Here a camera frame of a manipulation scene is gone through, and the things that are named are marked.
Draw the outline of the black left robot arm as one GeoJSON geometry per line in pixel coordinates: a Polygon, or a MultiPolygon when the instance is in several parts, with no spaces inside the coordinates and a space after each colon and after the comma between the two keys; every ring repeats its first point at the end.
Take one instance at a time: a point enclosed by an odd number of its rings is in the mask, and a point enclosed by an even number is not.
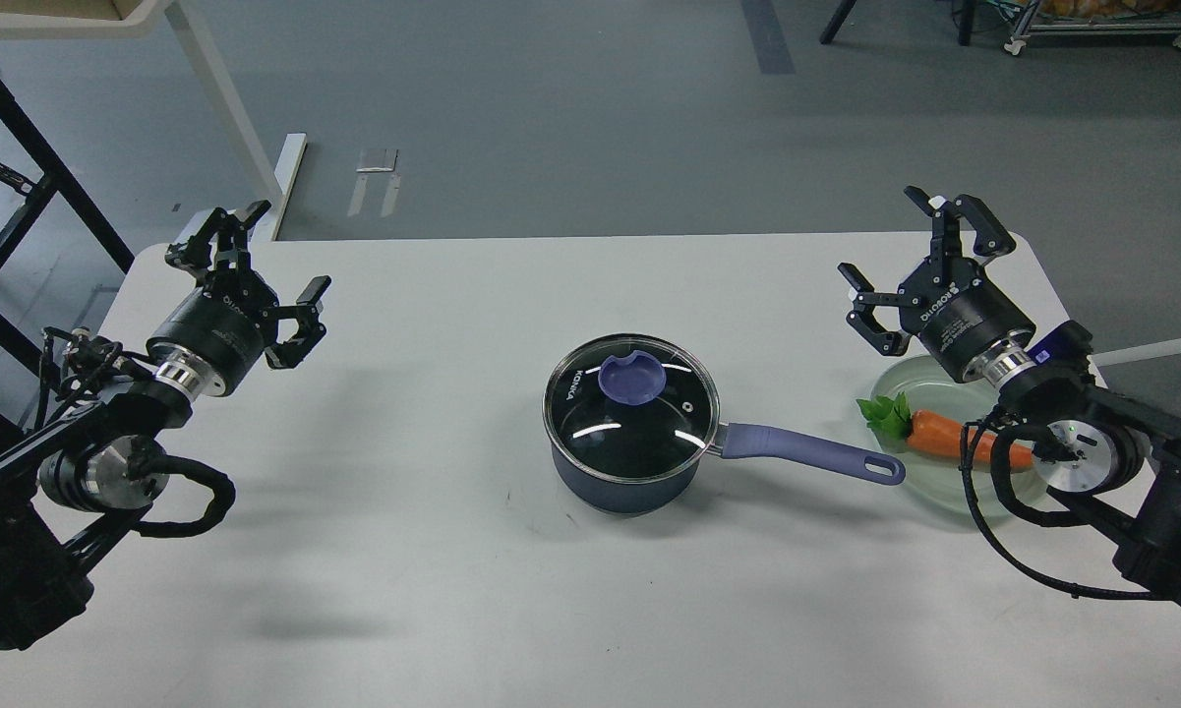
{"type": "Polygon", "coordinates": [[[200,397],[227,397],[265,361],[299,366],[325,337],[329,277],[281,305],[253,268],[249,238],[262,199],[201,212],[167,248],[195,286],[145,353],[122,342],[48,327],[43,359],[64,342],[68,377],[43,375],[40,420],[0,454],[0,651],[24,650],[87,608],[89,574],[130,533],[203,535],[226,519],[236,488],[224,472],[167,452],[200,397]]]}

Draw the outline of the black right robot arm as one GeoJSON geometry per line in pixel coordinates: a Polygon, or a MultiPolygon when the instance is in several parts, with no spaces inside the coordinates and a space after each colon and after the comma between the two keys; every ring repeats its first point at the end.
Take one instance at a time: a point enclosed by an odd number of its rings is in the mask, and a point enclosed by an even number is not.
{"type": "Polygon", "coordinates": [[[892,292],[840,264],[854,291],[847,320],[885,357],[900,357],[916,339],[955,383],[996,389],[996,405],[959,427],[955,466],[976,528],[1009,556],[974,488],[977,444],[988,439],[988,476],[1004,509],[1035,527],[1096,530],[1137,590],[1061,582],[1020,560],[1014,569],[1076,599],[1181,608],[1181,418],[1102,388],[1091,372],[1091,334],[1079,323],[1033,342],[1035,323],[986,273],[1017,243],[981,199],[905,193],[931,220],[927,254],[892,292]]]}

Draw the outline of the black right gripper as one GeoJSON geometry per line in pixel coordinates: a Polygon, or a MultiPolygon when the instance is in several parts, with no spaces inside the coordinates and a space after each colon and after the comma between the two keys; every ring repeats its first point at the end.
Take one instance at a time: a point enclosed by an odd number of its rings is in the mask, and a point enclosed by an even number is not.
{"type": "Polygon", "coordinates": [[[979,377],[972,362],[985,351],[1003,340],[1026,345],[1036,332],[1035,323],[990,281],[984,269],[1013,254],[1017,238],[981,199],[968,194],[955,199],[931,196],[919,187],[905,187],[903,194],[931,217],[932,241],[939,243],[932,251],[951,259],[945,265],[924,260],[901,282],[900,294],[877,292],[859,267],[840,264],[839,273],[854,291],[846,320],[883,357],[902,357],[911,334],[916,336],[950,378],[970,382],[979,377]],[[963,225],[968,225],[974,235],[971,259],[963,246],[963,225]],[[876,308],[900,308],[903,331],[886,329],[877,321],[876,308]]]}

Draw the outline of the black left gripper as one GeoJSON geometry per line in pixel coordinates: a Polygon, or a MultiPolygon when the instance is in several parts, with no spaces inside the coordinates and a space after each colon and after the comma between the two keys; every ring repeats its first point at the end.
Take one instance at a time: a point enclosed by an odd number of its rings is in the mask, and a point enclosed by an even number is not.
{"type": "Polygon", "coordinates": [[[312,278],[294,304],[279,305],[275,292],[252,269],[249,238],[269,210],[270,202],[256,201],[239,210],[200,212],[164,252],[169,267],[204,279],[154,331],[146,351],[167,361],[172,351],[185,350],[204,361],[218,379],[207,390],[209,397],[234,392],[263,350],[270,369],[294,369],[326,334],[320,316],[332,278],[312,278]],[[275,342],[274,324],[281,320],[293,320],[296,329],[275,342]]]}

